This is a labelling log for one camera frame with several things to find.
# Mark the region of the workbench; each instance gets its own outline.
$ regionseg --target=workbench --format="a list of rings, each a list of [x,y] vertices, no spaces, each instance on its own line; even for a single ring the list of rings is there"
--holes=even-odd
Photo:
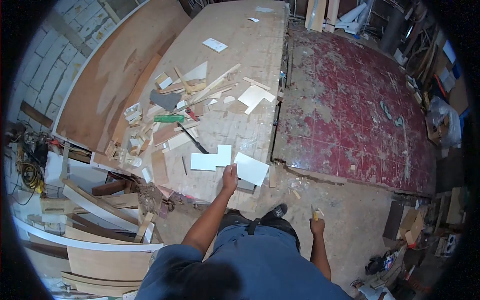
[[[247,109],[246,105],[239,101],[224,104],[223,98],[225,96],[238,98],[250,86],[250,83],[243,80],[243,77],[249,77],[269,86],[271,88],[269,92],[276,96],[287,16],[288,11],[282,1],[230,1],[206,6],[186,25],[162,55],[149,79],[146,80],[143,89],[141,89],[141,86],[138,87],[140,79],[138,79],[139,82],[135,88],[132,87],[132,89],[138,90],[137,93],[141,90],[137,102],[140,103],[144,111],[148,111],[150,106],[149,95],[152,89],[155,89],[155,78],[161,73],[173,69],[174,66],[177,66],[183,73],[187,73],[207,61],[206,83],[209,84],[239,63],[240,67],[233,78],[233,81],[238,84],[233,86],[230,91],[223,93],[222,98],[218,99],[217,103],[209,105],[210,99],[202,102],[204,104],[204,114],[201,116],[200,125],[196,127],[199,133],[197,140],[210,153],[216,153],[218,144],[231,144],[232,162],[237,152],[267,162],[273,136],[276,101],[262,100],[247,115],[244,113]],[[259,21],[248,20],[250,17]],[[219,53],[215,52],[202,45],[202,42],[208,38],[214,38],[228,47]],[[143,69],[145,68],[149,68],[146,63],[143,64]],[[124,110],[126,104],[128,104],[128,100],[121,102],[120,108]],[[122,116],[118,111],[120,109],[115,111],[112,116],[118,116],[121,119]],[[122,121],[124,123],[125,120],[119,121],[116,126],[117,129],[125,128]],[[102,150],[105,150],[113,133],[121,132],[121,130],[115,130],[111,124],[104,127],[108,127],[109,130],[104,130],[106,133],[98,139],[100,143],[96,145],[97,148],[93,149],[100,154]],[[140,167],[135,168],[127,165],[123,166],[123,169],[143,177],[142,169],[145,166],[156,167],[157,162],[152,163],[151,154],[161,150],[161,147],[162,145],[159,145],[155,148],[151,144],[140,154],[140,158],[142,158]],[[168,183],[163,184],[163,187],[196,198],[200,202],[209,203],[213,201],[221,189],[224,168],[217,168],[216,171],[190,170],[191,153],[199,152],[191,142],[166,152],[165,164]],[[185,159],[187,175],[185,175],[182,157]],[[254,193],[237,190],[230,199],[228,206],[241,211],[254,211],[259,193],[260,187],[256,187]]]

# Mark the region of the plywood sheet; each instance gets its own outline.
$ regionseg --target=plywood sheet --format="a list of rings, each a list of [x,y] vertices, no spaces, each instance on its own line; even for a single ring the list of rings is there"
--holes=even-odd
[[[143,70],[189,21],[175,0],[142,3],[88,58],[60,108],[54,134],[103,153]]]
[[[238,98],[250,84],[243,80],[249,77],[271,87],[276,96],[280,75],[283,37],[285,32],[284,2],[268,0],[230,1],[206,6],[182,31],[163,56],[154,74],[161,74],[177,66],[180,70],[192,70],[208,62],[207,85],[223,73],[240,63],[233,80],[220,86],[237,82],[231,90],[222,96]],[[271,12],[257,11],[257,7],[271,9]],[[259,22],[248,18],[259,19]],[[202,45],[208,38],[214,38],[226,44],[228,48],[217,53]],[[143,108],[148,108],[149,93],[155,87],[154,77],[150,78],[140,96]],[[219,101],[210,111],[204,111],[202,123],[195,127],[199,133],[198,141],[210,153],[215,153],[217,145],[232,145],[232,154],[238,151],[266,162],[272,133],[275,102],[261,101],[246,115],[247,106],[236,101],[224,104]],[[168,184],[164,186],[182,194],[212,202],[221,188],[223,168],[215,172],[189,171],[185,175],[182,159],[190,169],[191,153],[198,153],[193,143],[186,143],[174,151],[165,153]],[[235,191],[228,206],[243,211],[253,211],[260,189],[252,195]]]
[[[66,226],[65,237],[101,243],[133,244],[83,232]],[[106,280],[142,280],[148,271],[151,253],[107,252],[67,247],[72,273]]]

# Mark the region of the white melamine piece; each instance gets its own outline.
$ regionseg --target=white melamine piece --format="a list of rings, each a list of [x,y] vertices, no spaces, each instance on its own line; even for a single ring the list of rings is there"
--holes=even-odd
[[[268,165],[251,158],[241,152],[237,153],[234,163],[237,163],[237,175],[239,178],[261,186],[268,172]]]
[[[192,153],[190,170],[215,171],[216,154]]]
[[[155,251],[163,247],[163,244],[103,244],[95,243],[83,240],[74,240],[65,237],[61,237],[52,233],[45,232],[43,230],[37,229],[27,223],[21,221],[17,217],[13,217],[15,225],[21,229],[38,236],[39,238],[49,240],[51,242],[71,246],[75,248],[87,249],[87,250],[97,250],[97,251],[111,251],[111,252],[136,252],[136,251]]]
[[[221,52],[228,46],[225,45],[224,43],[220,43],[216,39],[209,38],[208,40],[204,41],[202,44],[205,46],[209,47],[212,50],[215,50],[216,52]]]
[[[66,184],[65,184],[65,187],[63,188],[63,195],[65,195],[65,197],[75,202],[77,205],[81,206],[83,209],[91,212],[95,216],[102,218],[109,223],[112,223],[114,225],[117,225],[119,227],[122,227],[123,229],[126,229],[134,233],[138,231],[138,225],[130,223],[129,221],[124,220],[112,214],[111,212],[101,208],[95,203],[88,201],[82,195],[74,191],[72,188],[70,188]]]
[[[216,147],[216,163],[217,167],[226,167],[232,161],[232,145],[218,145]]]

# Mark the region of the person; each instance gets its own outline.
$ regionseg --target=person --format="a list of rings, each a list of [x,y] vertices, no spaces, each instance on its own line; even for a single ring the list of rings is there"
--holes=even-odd
[[[366,286],[362,281],[355,280],[350,286],[356,288],[359,292],[365,295],[367,300],[395,300],[392,293],[386,287],[378,287],[373,289],[369,286]]]
[[[237,188],[237,165],[225,167],[223,187],[180,245],[158,251],[136,300],[143,299],[351,299],[331,282],[323,232],[310,220],[310,261],[300,255],[295,230],[281,204],[250,221],[238,211],[224,215]],[[213,252],[202,262],[217,235]]]

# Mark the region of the white plastic piece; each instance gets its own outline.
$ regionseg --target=white plastic piece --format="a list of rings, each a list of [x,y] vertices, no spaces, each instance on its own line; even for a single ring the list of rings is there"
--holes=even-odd
[[[216,154],[192,153],[190,170],[215,171]]]
[[[232,162],[232,145],[218,145],[216,148],[217,167],[226,167]]]
[[[268,165],[251,158],[241,152],[237,153],[234,163],[237,163],[239,178],[261,186],[268,172]]]
[[[52,233],[48,233],[46,231],[40,230],[35,228],[27,223],[21,221],[17,217],[13,217],[13,221],[15,225],[20,227],[21,229],[38,236],[44,240],[49,240],[51,242],[71,246],[80,249],[87,249],[87,250],[97,250],[97,251],[111,251],[111,252],[136,252],[136,251],[155,251],[158,249],[163,248],[163,243],[161,244],[103,244],[103,243],[95,243],[83,240],[74,240],[65,238],[59,235],[55,235]]]
[[[221,52],[228,47],[227,45],[212,38],[209,38],[208,40],[204,41],[202,44],[204,44],[205,46],[209,47],[210,49],[216,52]]]
[[[142,170],[142,175],[144,176],[144,179],[147,183],[150,183],[152,181],[152,172],[148,169],[148,167],[143,168]]]

